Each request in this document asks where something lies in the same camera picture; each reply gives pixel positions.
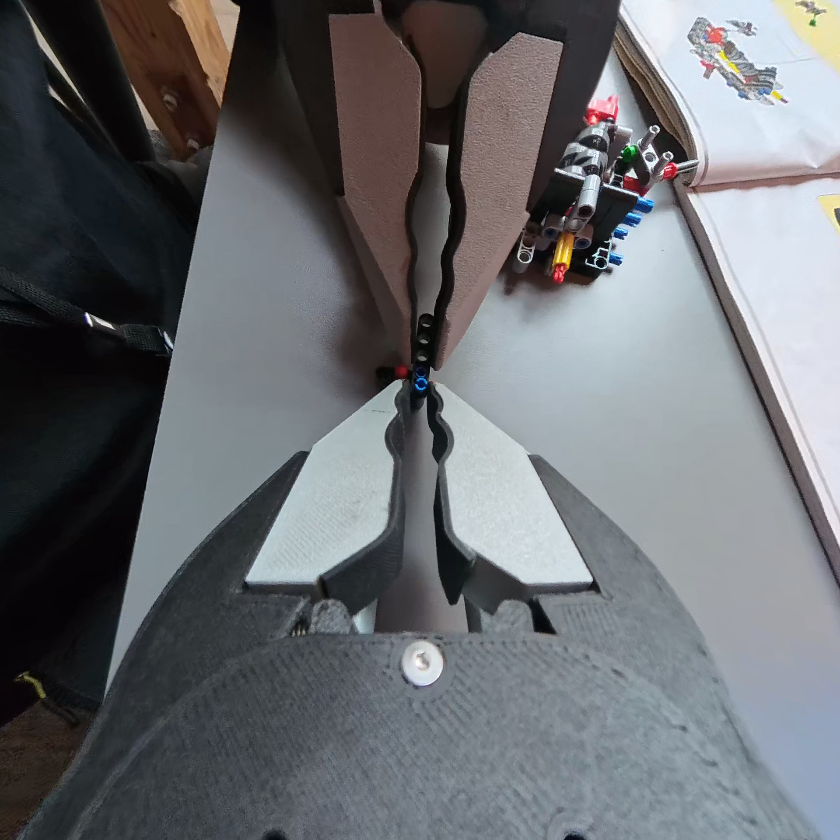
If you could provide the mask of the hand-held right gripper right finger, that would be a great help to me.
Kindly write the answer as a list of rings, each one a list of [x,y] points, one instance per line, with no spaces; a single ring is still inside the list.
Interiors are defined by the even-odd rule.
[[[525,447],[444,385],[429,386],[426,405],[448,602],[493,614],[505,601],[590,590],[593,574]]]

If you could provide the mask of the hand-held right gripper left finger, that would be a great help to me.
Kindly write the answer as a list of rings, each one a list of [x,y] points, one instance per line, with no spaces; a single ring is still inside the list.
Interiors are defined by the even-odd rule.
[[[245,576],[260,594],[333,600],[356,616],[403,563],[408,383],[394,381],[305,454]]]

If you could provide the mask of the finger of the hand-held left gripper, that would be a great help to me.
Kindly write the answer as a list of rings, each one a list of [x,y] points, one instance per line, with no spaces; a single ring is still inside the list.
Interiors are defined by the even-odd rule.
[[[446,184],[448,235],[434,315],[440,370],[527,223],[527,204],[563,46],[516,33],[473,70],[460,95]]]
[[[396,351],[410,351],[413,241],[406,213],[420,168],[423,76],[380,14],[331,14],[343,220]]]

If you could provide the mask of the black lego connector blue pins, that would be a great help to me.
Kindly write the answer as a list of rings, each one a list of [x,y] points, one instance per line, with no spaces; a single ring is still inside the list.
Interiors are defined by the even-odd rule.
[[[427,398],[430,385],[430,369],[426,371],[424,368],[413,368],[412,365],[406,365],[411,369],[411,376],[405,380],[396,380],[394,378],[394,368],[396,365],[381,365],[374,371],[374,378],[378,390],[383,390],[387,385],[393,382],[407,382],[408,383],[408,401],[411,411],[417,412],[424,405]]]

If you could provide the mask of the black lego beam with holes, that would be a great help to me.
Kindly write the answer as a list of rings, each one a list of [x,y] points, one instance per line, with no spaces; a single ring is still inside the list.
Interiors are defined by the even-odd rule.
[[[413,340],[413,368],[428,371],[434,362],[436,321],[432,313],[423,313],[416,323]]]

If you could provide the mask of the lego chassis assembly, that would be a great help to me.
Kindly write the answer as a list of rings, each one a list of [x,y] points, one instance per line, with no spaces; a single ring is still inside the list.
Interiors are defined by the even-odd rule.
[[[511,251],[515,275],[538,273],[559,286],[613,272],[624,260],[619,246],[655,208],[650,190],[694,174],[697,160],[658,152],[657,124],[635,140],[619,114],[616,94],[590,101]]]

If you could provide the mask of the lego instruction booklet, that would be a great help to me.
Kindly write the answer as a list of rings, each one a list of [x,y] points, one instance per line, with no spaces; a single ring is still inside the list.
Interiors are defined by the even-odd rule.
[[[838,1],[628,1],[619,18],[619,59],[696,161],[679,203],[837,579]]]

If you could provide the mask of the wooden frame with bolts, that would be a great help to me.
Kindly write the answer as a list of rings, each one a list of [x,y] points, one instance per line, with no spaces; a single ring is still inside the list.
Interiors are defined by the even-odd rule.
[[[214,143],[238,6],[212,1],[101,1],[143,113],[185,161]]]

